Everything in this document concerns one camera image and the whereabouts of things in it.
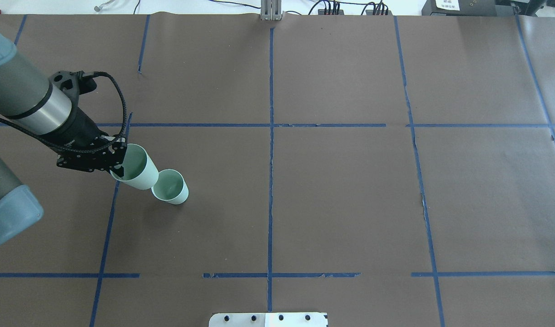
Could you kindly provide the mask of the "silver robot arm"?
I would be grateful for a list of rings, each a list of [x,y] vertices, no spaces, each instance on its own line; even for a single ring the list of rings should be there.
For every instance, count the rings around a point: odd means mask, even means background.
[[[79,107],[80,96],[95,90],[99,77],[115,87],[122,106],[122,122],[114,135],[102,131]],[[0,33],[0,127],[53,151],[58,167],[122,177],[127,118],[123,93],[110,74],[60,70],[46,76]],[[43,215],[31,188],[0,157],[0,246]]]

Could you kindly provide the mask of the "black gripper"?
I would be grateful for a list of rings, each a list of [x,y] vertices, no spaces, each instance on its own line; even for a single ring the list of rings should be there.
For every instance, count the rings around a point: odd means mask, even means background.
[[[94,170],[124,172],[124,169],[115,168],[115,166],[124,161],[127,151],[126,139],[123,136],[110,137],[78,107],[72,109],[62,126],[44,134],[41,138],[52,144],[72,149],[72,151],[66,151],[51,147],[58,154],[57,166],[60,168],[86,173]]]

